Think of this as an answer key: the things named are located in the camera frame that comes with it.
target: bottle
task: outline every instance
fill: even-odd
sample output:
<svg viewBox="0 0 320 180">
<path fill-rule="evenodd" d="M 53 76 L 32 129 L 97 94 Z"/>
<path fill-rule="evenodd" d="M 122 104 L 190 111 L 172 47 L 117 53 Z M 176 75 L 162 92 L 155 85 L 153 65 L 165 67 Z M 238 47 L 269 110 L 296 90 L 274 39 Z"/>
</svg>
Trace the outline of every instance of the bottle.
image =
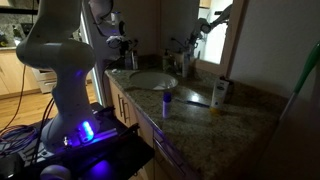
<svg viewBox="0 0 320 180">
<path fill-rule="evenodd" d="M 126 51 L 126 54 L 124 56 L 124 64 L 125 64 L 126 70 L 132 70 L 132 59 L 129 51 Z"/>
<path fill-rule="evenodd" d="M 13 40 L 16 46 L 22 41 L 22 36 L 20 34 L 20 31 L 17 29 L 15 25 L 12 25 L 13 28 Z"/>
<path fill-rule="evenodd" d="M 228 91 L 229 82 L 217 78 L 214 82 L 210 112 L 212 114 L 221 114 L 223 102 Z"/>
<path fill-rule="evenodd" d="M 138 53 L 136 50 L 132 51 L 131 54 L 131 59 L 132 59 L 132 69 L 137 70 L 138 69 Z"/>
<path fill-rule="evenodd" d="M 4 32 L 0 30 L 0 47 L 7 47 L 8 41 L 5 36 Z"/>
<path fill-rule="evenodd" d="M 169 66 L 169 59 L 170 59 L 170 56 L 168 53 L 168 49 L 166 49 L 166 51 L 162 57 L 162 70 L 163 71 L 167 71 L 168 66 Z"/>
<path fill-rule="evenodd" d="M 164 92 L 163 93 L 163 103 L 162 103 L 162 117 L 167 119 L 170 117 L 171 110 L 171 93 Z"/>
</svg>

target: reflected robot arm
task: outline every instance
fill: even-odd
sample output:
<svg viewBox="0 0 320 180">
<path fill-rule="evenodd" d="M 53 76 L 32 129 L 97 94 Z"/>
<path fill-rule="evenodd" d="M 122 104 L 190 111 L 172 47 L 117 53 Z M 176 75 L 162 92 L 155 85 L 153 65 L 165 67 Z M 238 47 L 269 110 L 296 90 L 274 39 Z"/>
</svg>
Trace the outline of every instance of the reflected robot arm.
<svg viewBox="0 0 320 180">
<path fill-rule="evenodd" d="M 112 0 L 105 2 L 108 6 Z M 69 39 L 80 26 L 81 6 L 81 0 L 40 1 L 38 19 L 16 49 L 22 63 L 57 74 L 52 96 L 58 114 L 41 135 L 46 150 L 53 153 L 63 148 L 66 138 L 74 145 L 86 143 L 100 128 L 86 91 L 86 76 L 95 64 L 93 49 Z"/>
<path fill-rule="evenodd" d="M 196 25 L 190 34 L 189 38 L 189 49 L 192 50 L 196 44 L 198 38 L 202 38 L 201 32 L 205 34 L 209 34 L 212 29 L 214 29 L 219 24 L 225 23 L 226 20 L 229 19 L 231 13 L 232 4 L 226 7 L 220 16 L 214 20 L 212 23 L 209 22 L 204 18 L 199 18 L 196 22 Z"/>
<path fill-rule="evenodd" d="M 123 36 L 125 23 L 120 12 L 111 12 L 112 0 L 90 0 L 91 14 L 102 36 Z"/>
</svg>

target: purple light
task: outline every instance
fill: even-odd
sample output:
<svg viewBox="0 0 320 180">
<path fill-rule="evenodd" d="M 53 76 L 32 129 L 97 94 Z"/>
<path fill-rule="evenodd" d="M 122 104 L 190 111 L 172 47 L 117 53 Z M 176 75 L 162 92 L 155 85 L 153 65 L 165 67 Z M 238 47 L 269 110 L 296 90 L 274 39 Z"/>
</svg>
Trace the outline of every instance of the purple light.
<svg viewBox="0 0 320 180">
<path fill-rule="evenodd" d="M 79 77 L 83 74 L 82 70 L 77 71 L 76 76 Z"/>
<path fill-rule="evenodd" d="M 88 121 L 84 121 L 82 123 L 82 129 L 84 130 L 84 133 L 83 133 L 84 137 L 82 138 L 83 141 L 90 141 L 93 138 L 94 133 Z"/>
<path fill-rule="evenodd" d="M 103 160 L 87 171 L 83 177 L 84 179 L 115 179 L 112 173 L 110 164 Z"/>
</svg>

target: wall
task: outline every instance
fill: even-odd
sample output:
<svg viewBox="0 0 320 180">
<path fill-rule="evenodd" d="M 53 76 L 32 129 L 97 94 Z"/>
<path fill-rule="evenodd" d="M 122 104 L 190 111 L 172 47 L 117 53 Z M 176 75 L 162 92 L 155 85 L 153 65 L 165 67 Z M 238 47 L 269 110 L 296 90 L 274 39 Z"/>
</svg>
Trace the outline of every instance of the wall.
<svg viewBox="0 0 320 180">
<path fill-rule="evenodd" d="M 154 54 L 158 50 L 159 28 L 158 0 L 115 0 L 113 11 L 120 11 L 126 23 L 129 38 L 138 39 L 139 55 Z"/>
<path fill-rule="evenodd" d="M 231 78 L 289 97 L 320 40 L 319 0 L 248 0 Z M 320 179 L 320 63 L 279 127 L 254 179 Z"/>
<path fill-rule="evenodd" d="M 161 40 L 162 49 L 179 51 L 181 45 L 172 41 L 175 38 L 185 43 L 190 38 L 197 21 L 199 0 L 160 0 L 161 2 Z"/>
</svg>

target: bathroom sink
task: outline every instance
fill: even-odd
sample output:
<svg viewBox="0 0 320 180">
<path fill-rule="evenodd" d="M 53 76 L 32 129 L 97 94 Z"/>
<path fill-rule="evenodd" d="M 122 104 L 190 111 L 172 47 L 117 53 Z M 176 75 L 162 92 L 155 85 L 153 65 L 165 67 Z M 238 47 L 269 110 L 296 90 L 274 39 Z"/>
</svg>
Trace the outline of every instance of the bathroom sink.
<svg viewBox="0 0 320 180">
<path fill-rule="evenodd" d="M 152 90 L 170 89 L 178 84 L 178 80 L 161 72 L 138 72 L 130 76 L 131 83 L 139 88 Z"/>
</svg>

